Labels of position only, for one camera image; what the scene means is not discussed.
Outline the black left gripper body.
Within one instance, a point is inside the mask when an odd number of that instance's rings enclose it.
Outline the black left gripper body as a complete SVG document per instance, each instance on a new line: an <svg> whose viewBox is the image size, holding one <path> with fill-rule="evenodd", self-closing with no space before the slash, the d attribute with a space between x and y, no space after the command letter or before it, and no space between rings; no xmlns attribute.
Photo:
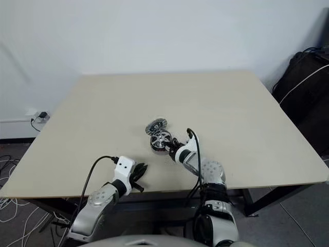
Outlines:
<svg viewBox="0 0 329 247"><path fill-rule="evenodd" d="M137 178L137 171L135 171L135 169L134 169L133 173L130 175L130 178L129 178L130 185L132 188L135 188L136 190L143 192L144 188L137 183L137 181L139 179L140 178Z"/></svg>

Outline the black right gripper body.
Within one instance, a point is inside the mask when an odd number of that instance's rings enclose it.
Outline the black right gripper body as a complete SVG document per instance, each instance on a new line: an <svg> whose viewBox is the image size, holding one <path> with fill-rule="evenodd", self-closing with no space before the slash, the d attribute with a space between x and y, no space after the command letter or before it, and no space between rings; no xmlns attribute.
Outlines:
<svg viewBox="0 0 329 247"><path fill-rule="evenodd" d="M181 145L175 145L175 148L174 148L173 152L170 152L170 153L169 153L169 156L171 157L171 159L172 159L174 162L176 161L176 158L175 158L176 153L177 153L178 149L181 148L182 146L183 146L183 144L181 144Z"/></svg>

